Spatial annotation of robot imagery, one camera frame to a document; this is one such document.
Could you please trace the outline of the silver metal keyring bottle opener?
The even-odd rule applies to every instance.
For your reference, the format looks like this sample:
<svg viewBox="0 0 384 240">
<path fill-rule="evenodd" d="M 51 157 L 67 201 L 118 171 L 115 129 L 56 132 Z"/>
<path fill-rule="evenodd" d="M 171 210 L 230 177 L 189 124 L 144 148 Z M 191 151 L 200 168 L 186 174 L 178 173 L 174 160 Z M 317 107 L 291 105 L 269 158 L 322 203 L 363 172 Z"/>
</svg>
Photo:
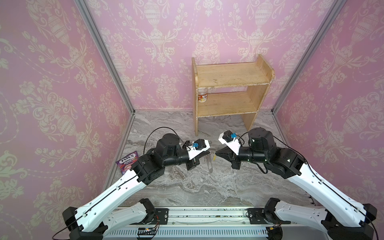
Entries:
<svg viewBox="0 0 384 240">
<path fill-rule="evenodd" d="M 208 166 L 208 172 L 209 172 L 209 174 L 211 174 L 213 172 L 213 156 L 212 156 L 212 153 L 209 153 L 205 157 L 205 160 L 206 160 L 206 163 L 207 163 L 207 166 Z"/>
</svg>

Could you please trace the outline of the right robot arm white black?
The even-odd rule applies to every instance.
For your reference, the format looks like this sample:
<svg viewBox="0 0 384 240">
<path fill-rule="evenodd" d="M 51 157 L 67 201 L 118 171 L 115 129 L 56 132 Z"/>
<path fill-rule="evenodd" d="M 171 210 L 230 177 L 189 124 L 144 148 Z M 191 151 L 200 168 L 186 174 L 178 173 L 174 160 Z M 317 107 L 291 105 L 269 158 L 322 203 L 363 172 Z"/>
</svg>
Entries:
<svg viewBox="0 0 384 240">
<path fill-rule="evenodd" d="M 216 152 L 231 163 L 235 170 L 243 162 L 263 164 L 264 173 L 274 173 L 300 187 L 317 200 L 321 207 L 292 205 L 277 198 L 270 198 L 263 214 L 271 223 L 298 223 L 326 233 L 333 240 L 378 239 L 373 222 L 377 209 L 372 204 L 353 200 L 318 174 L 304 156 L 292 148 L 280 148 L 276 137 L 264 128 L 248 131 L 248 146 L 231 131 L 221 133 L 219 141 L 225 147 Z"/>
</svg>

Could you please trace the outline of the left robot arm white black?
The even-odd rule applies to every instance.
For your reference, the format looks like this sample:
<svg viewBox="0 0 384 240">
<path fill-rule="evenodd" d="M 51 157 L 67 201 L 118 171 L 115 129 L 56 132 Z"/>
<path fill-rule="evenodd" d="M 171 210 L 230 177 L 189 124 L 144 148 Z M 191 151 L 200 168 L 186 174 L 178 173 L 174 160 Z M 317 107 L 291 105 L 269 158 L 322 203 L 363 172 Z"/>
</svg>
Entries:
<svg viewBox="0 0 384 240">
<path fill-rule="evenodd" d="M 132 164 L 131 168 L 108 189 L 89 203 L 69 207 L 63 212 L 71 240 L 102 240 L 105 236 L 131 224 L 149 224 L 155 220 L 156 209 L 149 199 L 141 199 L 129 208 L 117 207 L 136 192 L 161 177 L 167 166 L 186 165 L 192 170 L 201 157 L 209 154 L 208 140 L 198 139 L 180 145 L 176 134 L 165 134 L 155 148 Z"/>
</svg>

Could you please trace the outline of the purple Fox's candy bag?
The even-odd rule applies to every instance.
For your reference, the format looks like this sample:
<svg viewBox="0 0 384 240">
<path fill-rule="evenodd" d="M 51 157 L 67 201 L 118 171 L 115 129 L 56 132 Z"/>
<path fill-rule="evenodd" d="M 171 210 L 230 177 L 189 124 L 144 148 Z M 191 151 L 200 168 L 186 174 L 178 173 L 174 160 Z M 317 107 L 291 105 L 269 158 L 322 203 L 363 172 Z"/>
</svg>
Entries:
<svg viewBox="0 0 384 240">
<path fill-rule="evenodd" d="M 132 165 L 139 159 L 139 155 L 137 151 L 134 151 L 122 159 L 116 161 L 118 169 L 121 171 L 122 175 L 124 175 L 127 171 L 129 171 Z"/>
</svg>

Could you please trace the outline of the small jar red label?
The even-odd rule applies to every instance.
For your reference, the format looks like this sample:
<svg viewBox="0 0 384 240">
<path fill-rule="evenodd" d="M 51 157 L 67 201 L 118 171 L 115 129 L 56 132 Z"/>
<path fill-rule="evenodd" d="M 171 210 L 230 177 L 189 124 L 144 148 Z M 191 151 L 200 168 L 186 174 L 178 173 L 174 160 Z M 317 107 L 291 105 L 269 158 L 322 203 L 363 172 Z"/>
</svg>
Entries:
<svg viewBox="0 0 384 240">
<path fill-rule="evenodd" d="M 208 89 L 198 89 L 198 102 L 204 103 L 208 99 Z"/>
</svg>

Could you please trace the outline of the wooden two-tier shelf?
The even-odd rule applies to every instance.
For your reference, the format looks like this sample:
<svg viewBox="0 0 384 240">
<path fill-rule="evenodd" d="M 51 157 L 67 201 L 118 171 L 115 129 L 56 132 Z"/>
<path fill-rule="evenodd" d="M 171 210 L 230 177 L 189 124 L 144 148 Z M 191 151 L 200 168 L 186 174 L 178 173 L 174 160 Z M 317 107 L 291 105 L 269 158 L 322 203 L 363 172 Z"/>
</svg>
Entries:
<svg viewBox="0 0 384 240">
<path fill-rule="evenodd" d="M 199 119 L 240 115 L 247 130 L 257 118 L 262 104 L 275 79 L 275 70 L 259 54 L 255 62 L 197 65 L 192 58 L 192 82 L 195 98 L 200 90 L 246 87 L 246 91 L 213 93 L 204 103 L 194 100 L 195 134 L 199 133 Z"/>
</svg>

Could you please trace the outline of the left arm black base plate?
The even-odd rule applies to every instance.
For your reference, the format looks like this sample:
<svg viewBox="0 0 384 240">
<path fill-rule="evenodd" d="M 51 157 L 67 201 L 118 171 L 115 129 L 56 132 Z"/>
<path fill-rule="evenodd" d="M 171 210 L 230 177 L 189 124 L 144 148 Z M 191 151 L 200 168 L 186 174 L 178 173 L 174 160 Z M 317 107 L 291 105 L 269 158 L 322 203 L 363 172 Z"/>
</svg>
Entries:
<svg viewBox="0 0 384 240">
<path fill-rule="evenodd" d="M 169 211 L 170 209 L 168 208 L 156 208 L 151 224 L 167 225 L 169 220 Z"/>
</svg>

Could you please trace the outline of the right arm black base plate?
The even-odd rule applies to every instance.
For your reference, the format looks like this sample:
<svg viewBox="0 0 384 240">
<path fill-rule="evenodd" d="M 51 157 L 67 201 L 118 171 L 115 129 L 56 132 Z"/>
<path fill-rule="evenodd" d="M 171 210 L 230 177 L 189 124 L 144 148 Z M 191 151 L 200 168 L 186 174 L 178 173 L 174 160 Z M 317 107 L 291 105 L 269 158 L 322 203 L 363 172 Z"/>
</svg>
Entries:
<svg viewBox="0 0 384 240">
<path fill-rule="evenodd" d="M 246 217 L 251 225 L 289 225 L 291 221 L 281 220 L 274 212 L 264 210 L 263 208 L 248 208 Z"/>
</svg>

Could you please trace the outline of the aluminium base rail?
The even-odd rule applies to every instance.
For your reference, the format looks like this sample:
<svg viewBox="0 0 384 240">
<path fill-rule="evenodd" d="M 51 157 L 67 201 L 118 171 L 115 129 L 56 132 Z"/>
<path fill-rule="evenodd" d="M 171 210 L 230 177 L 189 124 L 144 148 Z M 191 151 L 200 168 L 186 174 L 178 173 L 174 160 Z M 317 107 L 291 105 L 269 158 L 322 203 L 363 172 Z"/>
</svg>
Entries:
<svg viewBox="0 0 384 240">
<path fill-rule="evenodd" d="M 310 226 L 297 221 L 289 225 L 251 225 L 247 207 L 165 207 L 170 209 L 167 225 L 131 224 L 102 240 L 328 240 L 314 227 L 323 214 L 311 213 Z"/>
</svg>

